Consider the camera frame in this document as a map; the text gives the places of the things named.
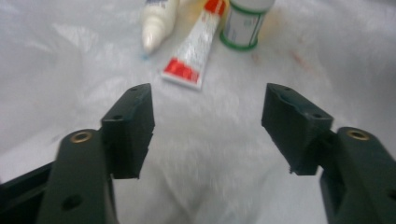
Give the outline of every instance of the red label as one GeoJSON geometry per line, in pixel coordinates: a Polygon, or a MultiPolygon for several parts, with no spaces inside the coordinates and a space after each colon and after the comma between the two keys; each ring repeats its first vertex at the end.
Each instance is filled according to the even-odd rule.
{"type": "Polygon", "coordinates": [[[163,71],[174,77],[180,77],[189,82],[198,82],[199,73],[183,62],[179,61],[177,58],[172,58],[163,71]]]}

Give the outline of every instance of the label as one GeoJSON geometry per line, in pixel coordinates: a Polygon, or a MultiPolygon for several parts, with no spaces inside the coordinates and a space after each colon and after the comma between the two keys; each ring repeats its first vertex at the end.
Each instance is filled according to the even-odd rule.
{"type": "Polygon", "coordinates": [[[168,2],[168,0],[146,0],[146,5],[150,6],[158,6],[165,8],[165,4],[168,2]]]}
{"type": "Polygon", "coordinates": [[[163,71],[168,73],[170,76],[179,77],[192,83],[198,82],[199,73],[179,61],[178,58],[172,58],[163,71]]]}
{"type": "Polygon", "coordinates": [[[249,47],[257,43],[257,35],[262,28],[264,14],[246,14],[230,8],[224,36],[239,47],[249,47]]]}

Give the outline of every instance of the red and white tube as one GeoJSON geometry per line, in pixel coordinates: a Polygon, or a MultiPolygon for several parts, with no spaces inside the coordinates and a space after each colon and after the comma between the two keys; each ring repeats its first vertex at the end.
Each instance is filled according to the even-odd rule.
{"type": "Polygon", "coordinates": [[[163,78],[200,90],[213,36],[225,9],[224,0],[208,0],[189,36],[163,69],[163,78]]]}

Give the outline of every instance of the screw hole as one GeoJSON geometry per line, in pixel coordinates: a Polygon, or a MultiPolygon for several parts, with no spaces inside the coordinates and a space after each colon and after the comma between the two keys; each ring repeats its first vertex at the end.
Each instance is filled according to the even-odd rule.
{"type": "Polygon", "coordinates": [[[116,115],[113,117],[113,119],[122,119],[122,115],[116,115]]]}
{"type": "Polygon", "coordinates": [[[74,134],[71,138],[70,141],[72,143],[82,143],[88,141],[92,137],[92,134],[89,132],[81,132],[81,133],[76,133],[74,134]]]}
{"type": "Polygon", "coordinates": [[[349,135],[349,137],[351,137],[351,138],[355,138],[355,139],[358,139],[361,141],[367,141],[370,139],[369,135],[367,135],[366,133],[356,131],[356,130],[348,131],[347,135],[349,135]]]}
{"type": "Polygon", "coordinates": [[[396,189],[391,189],[391,190],[389,190],[388,196],[389,196],[393,201],[396,201],[396,189]]]}
{"type": "Polygon", "coordinates": [[[79,207],[82,203],[82,198],[78,194],[67,197],[62,203],[62,209],[64,211],[70,211],[74,208],[79,207]]]}

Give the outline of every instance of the glue tube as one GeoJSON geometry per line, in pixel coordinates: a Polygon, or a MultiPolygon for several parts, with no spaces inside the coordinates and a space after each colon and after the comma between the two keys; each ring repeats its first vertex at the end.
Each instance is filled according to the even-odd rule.
{"type": "Polygon", "coordinates": [[[225,9],[224,0],[208,0],[190,34],[177,49],[162,77],[166,80],[200,90],[206,61],[225,9]]]}
{"type": "Polygon", "coordinates": [[[172,33],[178,4],[179,0],[146,0],[142,13],[142,41],[147,54],[172,33]]]}

